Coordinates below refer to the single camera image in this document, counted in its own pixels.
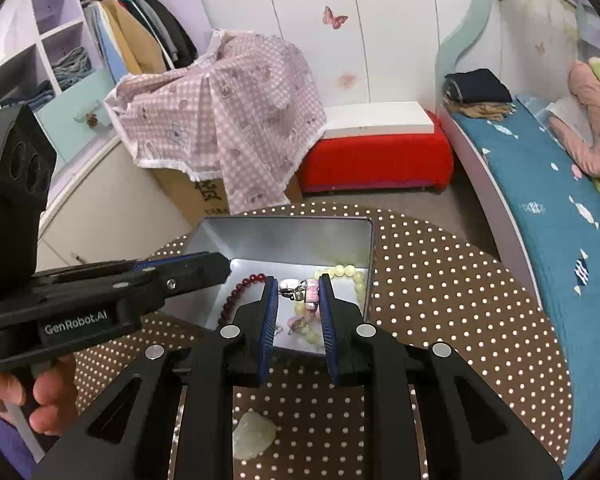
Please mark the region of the person's left hand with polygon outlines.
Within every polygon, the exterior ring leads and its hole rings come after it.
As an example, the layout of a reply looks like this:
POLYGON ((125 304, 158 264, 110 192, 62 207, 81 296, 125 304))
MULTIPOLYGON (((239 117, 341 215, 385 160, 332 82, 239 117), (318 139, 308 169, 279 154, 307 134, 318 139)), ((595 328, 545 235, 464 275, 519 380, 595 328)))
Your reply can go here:
MULTIPOLYGON (((29 416, 29 424, 38 434, 59 437, 76 420, 75 374, 76 359, 69 354, 35 379, 32 396, 38 408, 29 416)), ((23 406, 26 402, 26 388, 20 381, 12 374, 0 373, 0 417, 11 424, 6 403, 23 406)))

